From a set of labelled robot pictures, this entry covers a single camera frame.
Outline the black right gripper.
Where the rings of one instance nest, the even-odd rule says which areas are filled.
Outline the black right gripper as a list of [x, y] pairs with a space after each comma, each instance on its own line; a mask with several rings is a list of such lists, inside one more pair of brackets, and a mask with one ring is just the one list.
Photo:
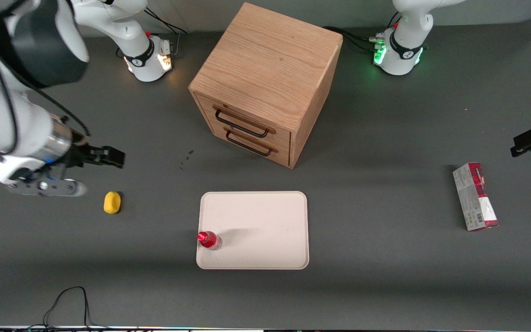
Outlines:
[[83, 167], [84, 164], [114, 166], [124, 168], [126, 154], [114, 147], [94, 147], [78, 131], [71, 132], [71, 145], [67, 153], [56, 161], [56, 166], [65, 168]]

